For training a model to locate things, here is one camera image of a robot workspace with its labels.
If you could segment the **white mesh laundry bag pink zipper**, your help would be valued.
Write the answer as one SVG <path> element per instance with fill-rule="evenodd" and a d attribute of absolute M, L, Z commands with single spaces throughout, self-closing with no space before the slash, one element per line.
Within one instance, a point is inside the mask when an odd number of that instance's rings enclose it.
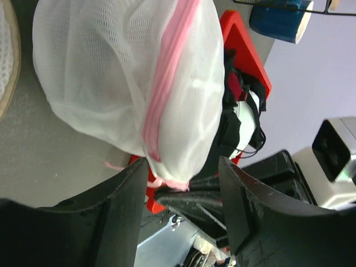
<path fill-rule="evenodd" d="M 224 94 L 213 1 L 39 1 L 33 61 L 53 112 L 147 158 L 152 187 L 202 170 Z"/>

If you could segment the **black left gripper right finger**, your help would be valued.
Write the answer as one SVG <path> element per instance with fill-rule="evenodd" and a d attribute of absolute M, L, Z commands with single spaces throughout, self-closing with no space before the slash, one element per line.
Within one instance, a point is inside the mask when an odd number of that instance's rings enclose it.
<path fill-rule="evenodd" d="M 282 194 L 226 157 L 219 182 L 238 266 L 354 266 L 355 208 L 325 209 Z"/>

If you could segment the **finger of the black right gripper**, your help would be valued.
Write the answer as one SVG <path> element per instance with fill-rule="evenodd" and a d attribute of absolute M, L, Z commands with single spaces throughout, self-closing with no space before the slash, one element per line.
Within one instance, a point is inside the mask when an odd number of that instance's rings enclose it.
<path fill-rule="evenodd" d="M 227 245 L 223 201 L 217 175 L 193 179 L 188 191 L 167 186 L 156 190 L 155 201 L 193 224 L 200 234 L 214 245 Z"/>

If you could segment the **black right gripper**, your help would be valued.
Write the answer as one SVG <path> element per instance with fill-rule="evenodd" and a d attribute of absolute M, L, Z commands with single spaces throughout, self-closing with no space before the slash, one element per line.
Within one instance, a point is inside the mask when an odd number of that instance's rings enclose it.
<path fill-rule="evenodd" d="M 287 196 L 312 205 L 317 204 L 301 168 L 287 150 L 281 150 L 243 167 L 242 170 Z"/>

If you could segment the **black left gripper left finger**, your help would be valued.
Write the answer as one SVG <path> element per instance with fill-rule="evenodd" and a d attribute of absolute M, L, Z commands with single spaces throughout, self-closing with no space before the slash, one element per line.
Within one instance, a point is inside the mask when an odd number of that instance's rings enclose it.
<path fill-rule="evenodd" d="M 2 199 L 1 265 L 133 266 L 146 184 L 139 159 L 53 207 Z"/>

